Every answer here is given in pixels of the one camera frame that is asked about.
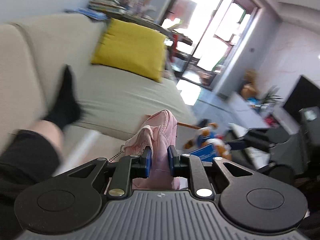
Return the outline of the duck plush toy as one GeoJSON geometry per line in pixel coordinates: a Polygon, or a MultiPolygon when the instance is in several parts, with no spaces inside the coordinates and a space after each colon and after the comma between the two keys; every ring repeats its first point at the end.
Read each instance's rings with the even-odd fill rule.
{"type": "Polygon", "coordinates": [[[218,124],[212,122],[198,129],[193,139],[188,140],[183,145],[183,149],[191,149],[191,155],[195,155],[206,162],[212,162],[215,157],[231,160],[231,147],[216,133],[217,128],[218,124]]]}

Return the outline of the pink pouch bag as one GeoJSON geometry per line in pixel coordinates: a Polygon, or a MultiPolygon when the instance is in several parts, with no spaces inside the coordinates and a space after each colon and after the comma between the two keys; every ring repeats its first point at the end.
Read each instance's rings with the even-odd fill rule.
{"type": "Polygon", "coordinates": [[[176,143],[177,120],[164,109],[150,116],[139,131],[122,146],[126,155],[141,155],[146,146],[151,148],[151,171],[148,178],[136,178],[134,190],[178,190],[180,179],[170,173],[167,149],[176,143]]]}

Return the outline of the white marble coffee table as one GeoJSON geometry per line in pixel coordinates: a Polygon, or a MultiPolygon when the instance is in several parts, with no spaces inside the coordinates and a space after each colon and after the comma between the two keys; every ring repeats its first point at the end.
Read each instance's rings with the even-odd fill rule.
{"type": "Polygon", "coordinates": [[[244,128],[237,124],[229,124],[227,141],[244,140],[251,145],[244,150],[230,151],[232,161],[253,170],[267,166],[272,144],[267,134],[269,130],[269,128],[244,128]]]}

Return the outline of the white tv cabinet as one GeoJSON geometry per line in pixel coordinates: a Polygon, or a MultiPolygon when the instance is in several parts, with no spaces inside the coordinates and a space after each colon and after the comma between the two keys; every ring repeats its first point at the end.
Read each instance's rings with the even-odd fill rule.
{"type": "Polygon", "coordinates": [[[227,105],[235,115],[239,124],[244,128],[269,128],[262,117],[237,92],[227,99],[227,105]]]}

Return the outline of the orange cardboard box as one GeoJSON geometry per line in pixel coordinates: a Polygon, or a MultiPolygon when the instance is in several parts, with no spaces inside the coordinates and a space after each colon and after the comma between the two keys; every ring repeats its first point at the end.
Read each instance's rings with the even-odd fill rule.
{"type": "MultiPolygon", "coordinates": [[[[151,115],[144,115],[144,117],[147,119],[149,118],[151,115]]],[[[185,123],[181,123],[181,122],[178,122],[177,123],[178,126],[183,126],[183,127],[187,127],[187,128],[191,128],[191,129],[200,129],[200,127],[197,127],[197,126],[194,126],[194,125],[189,125],[189,124],[185,124],[185,123]]]]}

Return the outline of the green potted plant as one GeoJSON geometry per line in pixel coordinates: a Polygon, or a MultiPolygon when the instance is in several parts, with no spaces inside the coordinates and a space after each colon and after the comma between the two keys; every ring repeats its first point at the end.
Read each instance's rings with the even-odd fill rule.
{"type": "Polygon", "coordinates": [[[281,102],[283,98],[277,94],[278,90],[279,90],[279,87],[272,86],[261,99],[260,101],[261,104],[264,105],[267,103],[271,104],[271,103],[281,102]]]}

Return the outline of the gold vase dried flowers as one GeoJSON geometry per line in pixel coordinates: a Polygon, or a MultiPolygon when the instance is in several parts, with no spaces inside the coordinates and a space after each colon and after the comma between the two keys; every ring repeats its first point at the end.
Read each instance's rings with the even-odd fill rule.
{"type": "Polygon", "coordinates": [[[240,90],[240,95],[247,100],[256,97],[258,93],[257,72],[254,69],[248,69],[244,75],[244,84],[240,90]]]}

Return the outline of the black television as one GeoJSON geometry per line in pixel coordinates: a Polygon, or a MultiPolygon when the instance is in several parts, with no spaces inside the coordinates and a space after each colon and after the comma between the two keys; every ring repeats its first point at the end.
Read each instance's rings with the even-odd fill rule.
{"type": "Polygon", "coordinates": [[[299,111],[308,107],[319,108],[319,88],[301,75],[296,86],[285,101],[283,109],[298,123],[301,117],[299,111]]]}

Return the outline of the black rolling shelf cart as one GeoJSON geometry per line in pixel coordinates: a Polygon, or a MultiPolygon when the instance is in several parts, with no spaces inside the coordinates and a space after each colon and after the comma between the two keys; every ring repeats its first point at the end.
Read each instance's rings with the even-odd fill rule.
{"type": "Polygon", "coordinates": [[[193,55],[193,41],[178,31],[169,28],[168,45],[170,67],[176,78],[181,78],[187,70],[193,55]]]}

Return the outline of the person left leg black sock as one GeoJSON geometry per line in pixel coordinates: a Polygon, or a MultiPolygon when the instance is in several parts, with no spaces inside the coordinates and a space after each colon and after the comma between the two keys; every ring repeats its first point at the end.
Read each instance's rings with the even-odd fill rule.
{"type": "Polygon", "coordinates": [[[63,130],[81,116],[82,109],[74,95],[73,74],[66,65],[53,107],[29,129],[18,131],[1,153],[1,239],[15,239],[22,231],[14,213],[17,196],[51,178],[61,163],[63,130]]]}

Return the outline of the yellow cushion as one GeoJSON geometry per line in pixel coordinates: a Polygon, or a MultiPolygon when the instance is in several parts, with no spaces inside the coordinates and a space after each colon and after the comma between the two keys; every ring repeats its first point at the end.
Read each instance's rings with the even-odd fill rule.
{"type": "Polygon", "coordinates": [[[112,18],[91,58],[92,64],[109,66],[162,81],[166,36],[159,31],[112,18]]]}

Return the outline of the beige fabric sofa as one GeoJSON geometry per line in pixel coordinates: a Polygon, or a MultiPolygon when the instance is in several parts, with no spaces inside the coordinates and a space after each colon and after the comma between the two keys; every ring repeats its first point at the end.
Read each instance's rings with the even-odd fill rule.
{"type": "Polygon", "coordinates": [[[114,157],[139,130],[146,114],[167,109],[178,122],[196,123],[172,77],[158,83],[91,64],[105,28],[104,23],[80,14],[37,16],[1,24],[1,148],[18,129],[27,128],[53,106],[66,65],[71,68],[75,97],[84,113],[66,128],[62,164],[90,130],[100,132],[100,136],[77,166],[98,157],[114,157]]]}

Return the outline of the stack of books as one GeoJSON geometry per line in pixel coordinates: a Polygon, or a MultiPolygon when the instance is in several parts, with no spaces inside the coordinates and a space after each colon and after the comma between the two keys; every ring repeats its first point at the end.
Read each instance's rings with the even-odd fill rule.
{"type": "Polygon", "coordinates": [[[123,15],[126,9],[118,0],[89,0],[86,8],[65,9],[66,13],[79,13],[96,21],[103,21],[108,15],[123,15]]]}

